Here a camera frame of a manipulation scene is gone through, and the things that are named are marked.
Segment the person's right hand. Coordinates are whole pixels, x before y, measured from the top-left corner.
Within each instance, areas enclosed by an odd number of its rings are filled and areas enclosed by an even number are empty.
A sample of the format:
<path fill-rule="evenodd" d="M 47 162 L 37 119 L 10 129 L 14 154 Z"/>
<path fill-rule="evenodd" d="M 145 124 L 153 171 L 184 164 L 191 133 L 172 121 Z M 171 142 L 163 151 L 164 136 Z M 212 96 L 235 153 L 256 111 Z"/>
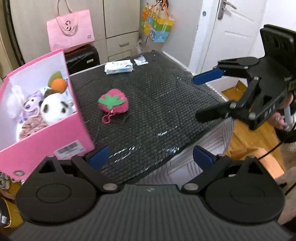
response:
<path fill-rule="evenodd" d="M 280 109 L 284 109 L 289 106 L 293 102 L 293 94 L 291 92 L 288 93 L 287 99 L 284 104 L 280 107 Z M 275 112 L 267 121 L 271 126 L 277 128 L 279 130 L 283 130 L 287 127 L 287 123 L 285 122 L 285 116 L 281 115 L 279 112 Z"/>

